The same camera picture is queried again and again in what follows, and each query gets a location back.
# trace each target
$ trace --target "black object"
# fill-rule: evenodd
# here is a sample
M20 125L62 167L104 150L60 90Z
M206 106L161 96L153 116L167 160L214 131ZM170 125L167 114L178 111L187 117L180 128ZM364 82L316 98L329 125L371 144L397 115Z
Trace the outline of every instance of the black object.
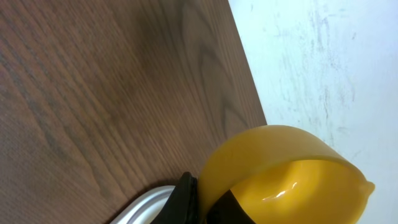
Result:
M207 214L207 224L253 224L232 192L227 191ZM185 172L151 224L199 224L197 179Z

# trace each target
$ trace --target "yellow container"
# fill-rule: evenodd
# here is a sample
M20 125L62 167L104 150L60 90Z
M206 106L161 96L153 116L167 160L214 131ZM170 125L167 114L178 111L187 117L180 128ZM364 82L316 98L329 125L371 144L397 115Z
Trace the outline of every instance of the yellow container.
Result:
M312 134L263 126L208 159L198 179L202 219L228 190L256 223L355 223L374 184Z

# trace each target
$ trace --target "wood grain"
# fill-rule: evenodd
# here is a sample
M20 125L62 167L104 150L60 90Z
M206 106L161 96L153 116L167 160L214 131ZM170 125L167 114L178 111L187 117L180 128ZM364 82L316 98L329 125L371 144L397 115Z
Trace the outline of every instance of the wood grain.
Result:
M0 223L106 223L266 124L227 0L0 5Z

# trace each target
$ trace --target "yellow bowl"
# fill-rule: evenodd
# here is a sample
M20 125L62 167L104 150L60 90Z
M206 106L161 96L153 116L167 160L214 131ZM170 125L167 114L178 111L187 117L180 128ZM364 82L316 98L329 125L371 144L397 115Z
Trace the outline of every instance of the yellow bowl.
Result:
M228 190L256 223L355 223L374 184L312 134L263 126L208 159L198 180L202 219Z

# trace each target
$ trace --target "wooden table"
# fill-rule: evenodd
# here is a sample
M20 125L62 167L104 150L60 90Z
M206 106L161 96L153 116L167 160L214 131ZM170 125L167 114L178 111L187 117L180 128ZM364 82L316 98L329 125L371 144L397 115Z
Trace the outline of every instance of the wooden table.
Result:
M106 223L266 124L227 0L0 5L0 223Z

